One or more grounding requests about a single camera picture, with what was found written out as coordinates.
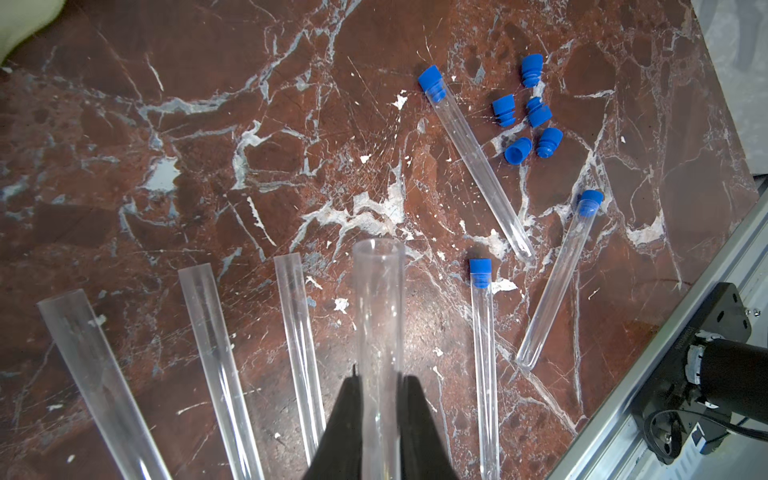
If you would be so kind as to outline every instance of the black cable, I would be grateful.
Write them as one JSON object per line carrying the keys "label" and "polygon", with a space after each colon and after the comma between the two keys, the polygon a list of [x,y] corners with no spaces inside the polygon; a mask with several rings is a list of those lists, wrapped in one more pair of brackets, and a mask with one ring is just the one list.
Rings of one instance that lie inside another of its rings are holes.
{"label": "black cable", "polygon": [[733,433],[738,433],[739,435],[743,435],[750,439],[760,440],[761,442],[768,442],[768,432],[764,432],[762,430],[748,429],[742,426],[744,422],[748,420],[746,418],[743,419],[738,424],[734,425],[733,423],[726,422],[725,420],[717,419],[705,413],[689,412],[687,410],[680,410],[680,409],[658,410],[654,413],[651,413],[643,422],[644,435],[645,435],[645,438],[648,440],[647,443],[651,451],[653,451],[653,453],[655,453],[657,456],[660,456],[662,458],[668,458],[669,460],[674,460],[674,457],[670,456],[669,454],[667,454],[666,452],[662,451],[659,448],[659,445],[654,440],[656,437],[654,436],[653,430],[651,428],[656,417],[658,417],[659,415],[663,415],[664,413],[687,413],[689,415],[698,415],[702,419],[706,419],[714,423],[715,425],[719,425],[724,429],[730,430]]}
{"label": "black cable", "polygon": [[[738,422],[736,425],[738,425],[739,427],[741,427],[742,425],[744,425],[744,424],[746,423],[746,421],[747,421],[747,420],[749,420],[749,419],[748,419],[747,417],[744,417],[744,418],[743,418],[743,419],[741,419],[741,420],[740,420],[740,421],[739,421],[739,422]],[[707,440],[707,443],[714,443],[714,442],[717,442],[718,440],[722,440],[722,439],[726,438],[728,435],[730,435],[730,432],[725,432],[724,434],[722,434],[722,435],[720,435],[720,436],[718,436],[718,437],[715,437],[715,438],[713,438],[713,439],[711,439],[711,440]]]}

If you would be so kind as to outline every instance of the plastic test tube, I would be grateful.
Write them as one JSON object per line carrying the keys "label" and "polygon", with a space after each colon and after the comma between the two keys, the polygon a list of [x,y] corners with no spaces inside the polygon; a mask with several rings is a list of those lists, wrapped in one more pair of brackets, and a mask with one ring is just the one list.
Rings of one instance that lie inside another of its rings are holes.
{"label": "plastic test tube", "polygon": [[552,328],[554,316],[560,309],[565,290],[576,270],[576,264],[581,256],[581,249],[584,248],[584,243],[589,236],[594,216],[597,214],[602,201],[603,194],[597,190],[585,190],[581,194],[581,200],[576,207],[576,215],[563,239],[563,246],[558,254],[558,259],[554,262],[547,286],[544,288],[544,293],[536,307],[536,313],[534,313],[531,323],[528,324],[525,338],[515,358],[523,370],[530,372],[536,365],[541,349],[547,341],[549,330]]}
{"label": "plastic test tube", "polygon": [[280,291],[280,304],[283,307],[283,323],[286,327],[293,387],[296,390],[296,404],[299,407],[301,434],[304,438],[304,452],[306,463],[309,465],[317,451],[320,437],[326,429],[326,414],[323,410],[323,397],[317,375],[310,312],[306,306],[301,256],[298,253],[291,253],[275,257],[275,271],[277,288]]}
{"label": "plastic test tube", "polygon": [[85,292],[43,300],[38,308],[123,478],[170,480]]}
{"label": "plastic test tube", "polygon": [[419,83],[427,94],[429,103],[435,108],[438,118],[448,132],[448,136],[456,146],[458,154],[467,166],[472,178],[480,189],[491,208],[498,225],[512,245],[515,255],[526,263],[533,264],[536,260],[533,246],[523,226],[515,214],[515,209],[509,203],[507,195],[494,175],[488,158],[480,148],[480,144],[469,128],[467,120],[456,104],[448,86],[436,66],[426,69],[419,77]]}
{"label": "plastic test tube", "polygon": [[264,479],[210,263],[179,270],[210,401],[235,480]]}
{"label": "plastic test tube", "polygon": [[400,478],[397,388],[402,361],[405,247],[391,238],[353,247],[362,382],[362,480]]}
{"label": "plastic test tube", "polygon": [[491,259],[470,260],[469,278],[472,281],[472,328],[475,331],[480,476],[483,480],[498,480],[501,469],[498,463],[498,397]]}

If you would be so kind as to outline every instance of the test tube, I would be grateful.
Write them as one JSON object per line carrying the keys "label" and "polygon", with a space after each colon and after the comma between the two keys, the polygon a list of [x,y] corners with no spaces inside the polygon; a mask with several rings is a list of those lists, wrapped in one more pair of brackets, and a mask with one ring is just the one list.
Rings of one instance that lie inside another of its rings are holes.
{"label": "test tube", "polygon": [[362,480],[400,478],[397,388],[402,361],[405,247],[391,238],[353,247],[362,382]]}
{"label": "test tube", "polygon": [[467,166],[472,178],[491,208],[515,255],[526,263],[536,261],[533,246],[523,230],[522,223],[509,203],[507,195],[493,173],[488,158],[472,133],[464,114],[459,110],[456,99],[442,79],[436,66],[426,69],[419,77],[419,83],[427,94],[429,103],[435,108],[438,118],[456,146],[458,154]]}
{"label": "test tube", "polygon": [[38,303],[69,372],[125,480],[170,480],[83,290]]}
{"label": "test tube", "polygon": [[491,259],[471,259],[469,279],[472,283],[472,328],[475,331],[480,476],[482,480],[499,480],[501,469],[498,463],[498,397]]}
{"label": "test tube", "polygon": [[291,253],[275,257],[275,271],[280,305],[283,307],[293,388],[296,390],[296,404],[299,407],[301,434],[304,438],[304,452],[306,463],[309,465],[326,429],[326,414],[317,375],[310,312],[306,306],[301,256]]}
{"label": "test tube", "polygon": [[179,281],[232,476],[235,480],[263,480],[259,452],[210,263],[179,270]]}
{"label": "test tube", "polygon": [[547,286],[544,288],[541,300],[538,301],[536,313],[528,324],[525,338],[515,357],[515,361],[523,370],[530,372],[538,361],[602,201],[603,194],[600,191],[585,190],[581,194],[576,215],[563,239],[558,259],[554,262]]}

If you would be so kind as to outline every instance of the marble surface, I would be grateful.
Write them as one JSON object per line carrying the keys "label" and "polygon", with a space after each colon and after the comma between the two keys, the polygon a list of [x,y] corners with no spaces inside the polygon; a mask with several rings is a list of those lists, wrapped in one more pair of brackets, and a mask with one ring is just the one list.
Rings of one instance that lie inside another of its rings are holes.
{"label": "marble surface", "polygon": [[[523,56],[565,132],[518,168]],[[498,234],[416,83],[437,64],[537,251]],[[210,262],[269,478],[306,467],[272,257],[302,254],[326,411],[351,249],[407,246],[406,369],[479,478],[466,259],[494,261],[504,478],[543,478],[756,201],[685,2],[72,0],[0,72],[0,476],[119,478],[35,303],[83,288],[175,478],[229,478],[177,269]],[[535,370],[514,355],[576,195],[606,201]]]}

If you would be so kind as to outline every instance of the blue cap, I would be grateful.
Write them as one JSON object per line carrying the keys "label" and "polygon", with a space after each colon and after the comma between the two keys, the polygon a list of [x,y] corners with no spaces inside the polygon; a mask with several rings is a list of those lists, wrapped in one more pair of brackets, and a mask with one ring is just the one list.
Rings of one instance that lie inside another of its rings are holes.
{"label": "blue cap", "polygon": [[506,95],[493,102],[493,113],[502,127],[509,127],[515,122],[515,96]]}
{"label": "blue cap", "polygon": [[541,134],[536,147],[536,154],[541,158],[549,158],[560,146],[563,140],[563,132],[554,127],[549,127]]}
{"label": "blue cap", "polygon": [[509,113],[499,115],[496,117],[498,120],[498,124],[502,127],[511,127],[515,123],[515,111],[511,111]]}
{"label": "blue cap", "polygon": [[469,259],[469,276],[472,279],[472,285],[478,288],[488,288],[488,285],[491,284],[491,268],[490,258]]}
{"label": "blue cap", "polygon": [[541,70],[544,68],[544,57],[536,53],[523,58],[523,85],[535,87],[541,80]]}
{"label": "blue cap", "polygon": [[533,142],[525,137],[519,138],[507,148],[507,151],[504,152],[504,158],[510,164],[519,165],[531,153],[532,148]]}
{"label": "blue cap", "polygon": [[442,74],[436,66],[433,65],[424,70],[424,73],[419,76],[419,84],[436,104],[445,98],[445,83],[443,83]]}
{"label": "blue cap", "polygon": [[515,96],[506,95],[493,102],[493,113],[503,115],[515,109]]}
{"label": "blue cap", "polygon": [[592,217],[598,212],[605,196],[599,190],[584,190],[578,203],[578,213],[583,217]]}
{"label": "blue cap", "polygon": [[552,112],[547,105],[541,103],[541,97],[533,97],[526,107],[528,107],[528,123],[532,127],[538,127],[552,118]]}

